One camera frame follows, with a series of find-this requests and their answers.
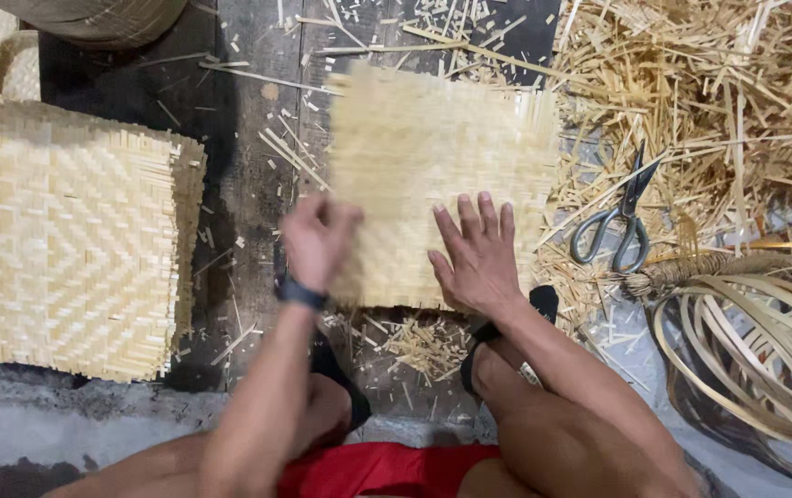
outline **woven bamboo mat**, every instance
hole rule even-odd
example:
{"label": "woven bamboo mat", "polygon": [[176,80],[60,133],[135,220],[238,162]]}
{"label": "woven bamboo mat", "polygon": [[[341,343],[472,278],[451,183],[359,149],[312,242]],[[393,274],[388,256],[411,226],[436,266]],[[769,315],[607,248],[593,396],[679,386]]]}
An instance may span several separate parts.
{"label": "woven bamboo mat", "polygon": [[331,109],[332,187],[365,210],[357,246],[333,295],[366,307],[446,308],[427,259],[445,250],[432,207],[456,217],[457,196],[509,201],[520,284],[556,180],[560,122],[551,92],[483,89],[427,74],[355,64]]}
{"label": "woven bamboo mat", "polygon": [[153,379],[191,320],[196,141],[0,101],[0,362]]}

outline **bamboo basket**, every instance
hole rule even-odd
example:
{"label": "bamboo basket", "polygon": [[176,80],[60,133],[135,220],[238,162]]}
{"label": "bamboo basket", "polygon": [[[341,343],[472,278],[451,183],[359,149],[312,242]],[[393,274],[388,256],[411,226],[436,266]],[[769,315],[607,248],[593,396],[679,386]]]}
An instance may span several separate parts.
{"label": "bamboo basket", "polygon": [[0,9],[81,47],[112,51],[156,40],[186,4],[187,0],[0,0]]}

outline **black wristwatch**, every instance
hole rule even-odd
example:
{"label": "black wristwatch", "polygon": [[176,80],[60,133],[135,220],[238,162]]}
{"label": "black wristwatch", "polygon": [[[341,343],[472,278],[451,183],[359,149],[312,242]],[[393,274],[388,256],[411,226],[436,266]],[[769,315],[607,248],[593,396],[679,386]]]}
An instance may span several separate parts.
{"label": "black wristwatch", "polygon": [[315,290],[307,289],[288,273],[276,277],[275,284],[276,298],[282,302],[297,301],[316,311],[322,311],[328,301],[327,294],[319,294]]}

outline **pile of bamboo strips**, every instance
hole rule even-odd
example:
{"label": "pile of bamboo strips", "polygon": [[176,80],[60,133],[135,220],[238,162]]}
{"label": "pile of bamboo strips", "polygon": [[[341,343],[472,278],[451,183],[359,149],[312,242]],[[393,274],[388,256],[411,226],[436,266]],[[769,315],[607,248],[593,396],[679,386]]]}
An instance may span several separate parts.
{"label": "pile of bamboo strips", "polygon": [[[792,1],[574,0],[556,46],[553,69],[572,78],[550,76],[546,86],[567,96],[573,132],[564,136],[536,279],[559,289],[570,310],[559,325],[570,333],[600,308],[609,288],[596,277],[611,254],[579,267],[561,231],[619,202],[616,186],[643,139],[646,164],[663,156],[637,210],[652,239],[649,260],[679,254],[683,216],[701,251],[726,252],[727,234],[768,231],[768,202],[792,189]],[[585,143],[598,151],[582,154]],[[731,253],[740,255],[740,244]]]}

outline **leg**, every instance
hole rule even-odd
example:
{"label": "leg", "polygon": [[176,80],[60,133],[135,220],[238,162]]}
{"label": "leg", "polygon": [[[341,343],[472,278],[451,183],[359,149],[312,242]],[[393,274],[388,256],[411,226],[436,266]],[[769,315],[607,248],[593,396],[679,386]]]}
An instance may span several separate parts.
{"label": "leg", "polygon": [[674,495],[670,491],[675,488],[613,426],[530,385],[488,344],[476,350],[473,367],[473,388],[498,423],[506,468],[536,492],[636,496],[657,490],[659,495]]}
{"label": "leg", "polygon": [[[300,457],[307,449],[325,444],[329,439],[346,435],[350,425],[350,396],[346,390],[319,374],[310,374],[309,390],[292,458]],[[51,491],[46,497],[152,496],[150,490],[169,489],[192,489],[194,492],[186,495],[195,496],[197,472],[207,441],[208,433],[197,433],[158,444],[83,480]]]}
{"label": "leg", "polygon": [[335,381],[310,374],[310,400],[291,448],[291,459],[307,450],[339,442],[350,426],[350,395]]}

